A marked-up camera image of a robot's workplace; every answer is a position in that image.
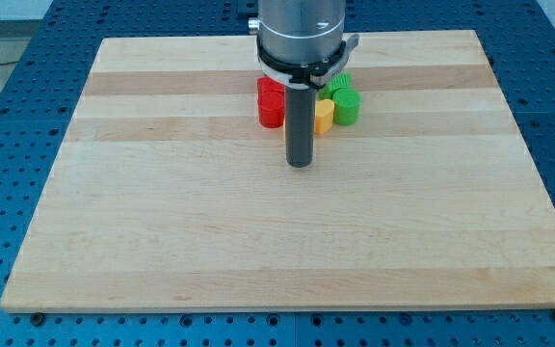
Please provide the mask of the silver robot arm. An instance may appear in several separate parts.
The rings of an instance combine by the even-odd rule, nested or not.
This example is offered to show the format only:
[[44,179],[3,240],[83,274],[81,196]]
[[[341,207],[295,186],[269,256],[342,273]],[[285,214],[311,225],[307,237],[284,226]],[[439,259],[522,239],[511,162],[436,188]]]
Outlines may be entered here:
[[345,0],[259,0],[262,50],[288,64],[321,62],[342,41]]

